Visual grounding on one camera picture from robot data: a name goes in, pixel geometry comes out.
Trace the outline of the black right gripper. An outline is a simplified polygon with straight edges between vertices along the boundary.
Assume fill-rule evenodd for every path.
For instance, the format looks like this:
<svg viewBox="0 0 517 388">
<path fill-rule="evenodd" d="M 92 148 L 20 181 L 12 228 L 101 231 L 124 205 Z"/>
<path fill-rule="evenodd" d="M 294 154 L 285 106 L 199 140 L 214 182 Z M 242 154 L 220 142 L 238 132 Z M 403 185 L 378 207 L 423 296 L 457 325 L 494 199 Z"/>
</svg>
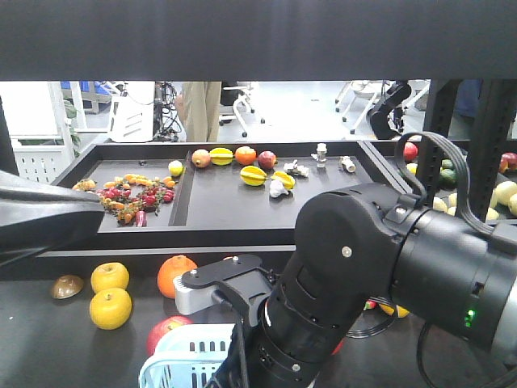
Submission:
<svg viewBox="0 0 517 388">
<path fill-rule="evenodd" d="M 175 304 L 190 315 L 223 305 L 236 314 L 228 355 L 207 387 L 313 387 L 315 366 L 274 344 L 267 300 L 271 274 L 257 255 L 237 255 L 188 270 L 173 280 Z"/>
</svg>

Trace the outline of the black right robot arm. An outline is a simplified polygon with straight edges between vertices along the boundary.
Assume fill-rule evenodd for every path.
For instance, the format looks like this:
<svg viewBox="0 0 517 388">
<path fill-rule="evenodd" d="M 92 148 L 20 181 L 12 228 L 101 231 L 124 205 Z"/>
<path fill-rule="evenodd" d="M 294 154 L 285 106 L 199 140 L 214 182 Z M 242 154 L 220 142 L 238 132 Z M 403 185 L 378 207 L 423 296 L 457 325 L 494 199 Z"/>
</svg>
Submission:
<svg viewBox="0 0 517 388">
<path fill-rule="evenodd" d="M 508 361 L 516 356 L 516 228 L 489 226 L 468 203 L 469 168 L 447 138 L 425 132 L 457 173 L 456 212 L 368 183 L 324 192 L 300 210 L 296 249 L 272 280 L 256 255 L 183 274 L 195 310 L 237 313 L 228 355 L 209 387 L 306 387 L 361 315 L 385 297 Z"/>
</svg>

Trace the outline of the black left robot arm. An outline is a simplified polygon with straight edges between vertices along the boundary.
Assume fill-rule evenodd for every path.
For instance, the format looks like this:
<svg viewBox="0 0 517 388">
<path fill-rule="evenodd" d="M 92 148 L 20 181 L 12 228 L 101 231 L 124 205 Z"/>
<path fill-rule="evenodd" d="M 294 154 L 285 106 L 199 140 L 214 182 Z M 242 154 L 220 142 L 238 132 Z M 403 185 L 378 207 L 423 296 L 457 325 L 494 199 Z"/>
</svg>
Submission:
<svg viewBox="0 0 517 388">
<path fill-rule="evenodd" d="M 37 183 L 1 172 L 1 279 L 39 277 L 46 252 L 101 248 L 105 211 L 90 192 Z"/>
</svg>

